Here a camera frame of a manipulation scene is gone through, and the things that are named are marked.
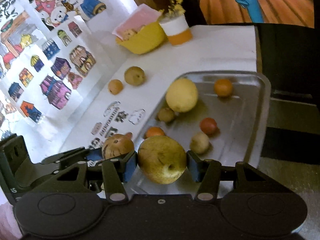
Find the person's left hand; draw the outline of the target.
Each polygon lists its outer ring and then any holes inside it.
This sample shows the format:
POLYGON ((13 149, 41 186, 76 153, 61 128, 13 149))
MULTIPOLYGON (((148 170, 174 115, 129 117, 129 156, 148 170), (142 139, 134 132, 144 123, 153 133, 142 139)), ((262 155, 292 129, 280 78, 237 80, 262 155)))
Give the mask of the person's left hand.
POLYGON ((0 211, 0 239, 17 240, 22 238, 21 230, 13 213, 13 206, 6 202, 1 205, 0 211))

